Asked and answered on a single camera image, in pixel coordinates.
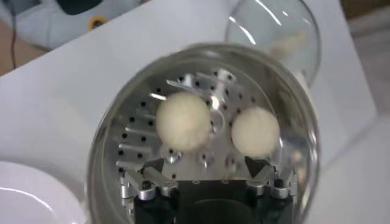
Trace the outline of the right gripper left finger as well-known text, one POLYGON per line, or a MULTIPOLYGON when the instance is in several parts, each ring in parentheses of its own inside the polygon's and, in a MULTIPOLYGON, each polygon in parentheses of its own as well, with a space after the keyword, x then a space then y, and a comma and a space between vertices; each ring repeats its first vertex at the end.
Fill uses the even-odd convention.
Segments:
POLYGON ((162 174, 164 159, 135 164, 117 161, 119 194, 122 199, 138 197, 141 201, 153 200, 159 191, 163 197, 172 197, 179 183, 162 174))

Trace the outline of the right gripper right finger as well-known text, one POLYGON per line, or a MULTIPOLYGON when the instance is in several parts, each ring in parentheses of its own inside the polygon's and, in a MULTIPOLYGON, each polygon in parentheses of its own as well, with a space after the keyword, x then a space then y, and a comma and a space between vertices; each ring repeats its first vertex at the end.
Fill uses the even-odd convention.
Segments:
POLYGON ((246 180, 246 185, 251 188, 257 197, 269 192, 272 198, 287 199, 291 197, 297 200, 298 174, 292 167, 279 171, 264 159, 252 159, 244 157, 251 178, 246 180))

